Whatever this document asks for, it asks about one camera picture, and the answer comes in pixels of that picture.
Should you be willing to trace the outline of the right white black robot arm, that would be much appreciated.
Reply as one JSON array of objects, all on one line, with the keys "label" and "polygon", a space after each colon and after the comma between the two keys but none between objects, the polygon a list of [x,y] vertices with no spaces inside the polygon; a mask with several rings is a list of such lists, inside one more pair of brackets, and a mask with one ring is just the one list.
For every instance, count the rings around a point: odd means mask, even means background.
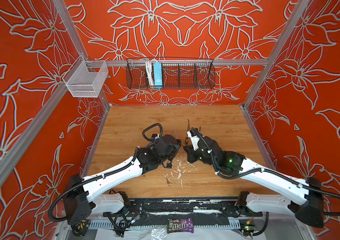
[{"label": "right white black robot arm", "polygon": [[185,146],[190,163],[201,161],[210,165],[214,173],[225,179],[243,179],[266,187],[275,195],[257,195],[241,192],[237,201],[239,208],[252,213],[271,212],[294,216],[300,222],[323,228],[326,216],[340,217],[340,212],[327,212],[324,197],[340,200],[340,194],[322,190],[316,178],[299,179],[262,166],[244,155],[224,151],[219,144],[204,136],[198,129],[187,132],[191,145]]}]

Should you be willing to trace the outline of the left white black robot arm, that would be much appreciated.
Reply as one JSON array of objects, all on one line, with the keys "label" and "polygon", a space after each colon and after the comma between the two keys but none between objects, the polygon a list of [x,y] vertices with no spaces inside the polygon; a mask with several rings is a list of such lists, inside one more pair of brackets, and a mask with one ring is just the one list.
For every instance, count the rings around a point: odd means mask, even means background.
[{"label": "left white black robot arm", "polygon": [[102,203],[100,196],[104,192],[159,166],[170,169],[181,140],[164,135],[159,123],[144,129],[142,135],[149,144],[145,148],[136,147],[134,154],[124,162],[95,175],[81,177],[76,174],[70,177],[63,193],[49,207],[49,220],[75,225],[92,213],[117,213],[125,206],[127,198],[117,193]]}]

